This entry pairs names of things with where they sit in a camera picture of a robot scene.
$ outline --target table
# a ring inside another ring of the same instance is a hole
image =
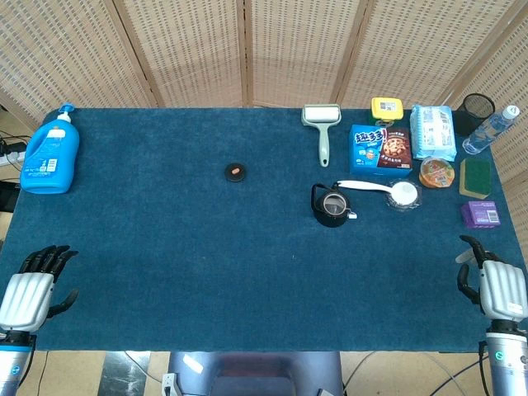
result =
[[[328,168],[300,109],[71,116],[81,135],[71,190],[21,194],[0,258],[3,290],[29,252],[80,252],[54,293],[78,287],[78,301],[41,329],[40,349],[475,351],[488,321],[456,288],[458,235],[523,266],[495,167],[502,225],[464,227],[461,149],[454,185],[424,188],[421,207],[399,213],[383,193],[346,191],[358,219],[321,226],[310,188],[351,178],[349,129],[368,111],[342,111]],[[244,181],[226,181],[231,162],[247,166]]]

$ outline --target floor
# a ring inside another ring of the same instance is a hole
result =
[[[9,134],[22,135],[31,131],[18,123],[10,114],[0,111],[0,130]],[[17,177],[13,167],[0,167],[0,180]],[[0,239],[6,236],[11,214],[0,212]],[[342,352],[343,381],[349,396],[353,395],[429,395],[439,385],[458,371],[477,361],[476,353],[441,354],[437,352],[389,352],[378,351],[370,355],[358,368],[369,352]],[[100,390],[101,375],[106,361],[105,351],[52,351],[36,352],[30,374],[21,386],[20,396],[61,396],[72,395],[113,395],[123,394]],[[167,369],[168,352],[152,352],[144,369],[161,379]],[[488,361],[484,362],[488,376]],[[351,373],[357,369],[353,378]],[[456,377],[465,394],[483,394],[479,367],[476,365]],[[147,378],[139,393],[130,390],[125,394],[148,396],[161,395],[160,384]],[[462,394],[453,381],[446,384],[437,395]]]

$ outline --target green sponge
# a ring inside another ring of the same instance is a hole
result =
[[[483,200],[492,192],[492,171],[488,161],[466,158],[460,164],[460,194]]]

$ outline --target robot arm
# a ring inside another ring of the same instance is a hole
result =
[[[457,277],[459,290],[482,313],[491,319],[486,331],[486,342],[479,343],[481,374],[483,377],[483,348],[488,346],[495,396],[528,396],[528,344],[526,332],[518,323],[528,318],[528,300],[524,272],[506,264],[492,252],[486,252],[479,241],[460,237],[471,250],[456,261],[462,264]],[[476,263],[480,274],[479,290],[468,285],[469,264]],[[485,382],[484,391],[488,394]]]
[[[0,305],[0,328],[6,332],[0,340],[0,394],[17,393],[24,380],[27,358],[35,350],[36,335],[46,319],[67,310],[75,302],[78,290],[72,290],[61,303],[50,307],[54,284],[66,262],[78,252],[69,246],[50,246],[33,252],[12,276]]]

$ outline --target yellow container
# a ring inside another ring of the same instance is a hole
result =
[[[395,97],[373,97],[370,103],[374,125],[390,127],[403,118],[402,101]]]

